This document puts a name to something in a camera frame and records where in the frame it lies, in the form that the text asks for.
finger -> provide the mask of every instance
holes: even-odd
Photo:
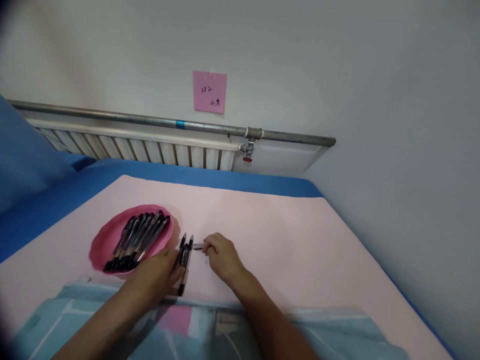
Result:
[[[209,258],[212,258],[213,256],[217,255],[217,251],[213,246],[210,246],[207,250],[207,254]]]
[[[178,250],[171,249],[166,255],[166,260],[170,263],[170,267],[172,267],[177,260],[177,255],[179,254]]]
[[[175,285],[175,283],[180,280],[180,278],[182,277],[182,275],[184,274],[185,272],[185,268],[182,266],[182,267],[179,267],[178,269],[175,269],[174,272],[172,272],[170,274],[170,277],[168,278],[168,286],[169,287],[172,287],[173,285]]]
[[[206,253],[209,247],[214,247],[216,250],[218,250],[219,246],[220,241],[218,241],[215,234],[208,235],[205,240],[203,240],[203,247],[201,249],[201,252]]]
[[[170,249],[163,248],[162,250],[160,250],[157,256],[166,256],[169,252],[170,252]]]

right hand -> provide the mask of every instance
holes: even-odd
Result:
[[[203,240],[201,252],[208,254],[211,269],[230,287],[237,277],[247,273],[234,243],[218,232]]]

white radiator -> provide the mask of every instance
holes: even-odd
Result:
[[[57,150],[94,159],[116,158],[231,171],[239,143],[113,127],[28,119]]]

pink bowl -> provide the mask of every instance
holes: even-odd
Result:
[[[174,218],[164,207],[158,205],[140,205],[116,215],[100,229],[91,243],[90,254],[88,255],[92,267],[106,275],[125,275],[131,273],[133,270],[126,272],[104,272],[104,266],[109,260],[110,255],[114,252],[115,247],[120,240],[122,230],[129,219],[134,215],[138,216],[142,213],[156,214],[159,210],[163,212],[164,216],[170,215],[170,221],[168,222],[166,229],[163,230],[153,241],[153,244],[144,256],[144,259],[148,259],[149,257],[158,254],[172,237]]]

pipe fitting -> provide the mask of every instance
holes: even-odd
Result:
[[[243,151],[246,153],[245,157],[243,158],[243,161],[246,163],[251,163],[252,162],[252,154],[254,152],[254,145],[255,145],[255,139],[254,138],[249,138],[248,139],[248,144],[243,145]]]
[[[264,131],[261,129],[261,128],[257,128],[257,127],[247,127],[246,128],[246,135],[245,137],[247,139],[253,139],[253,141],[255,140],[260,140],[263,136],[263,133]]]

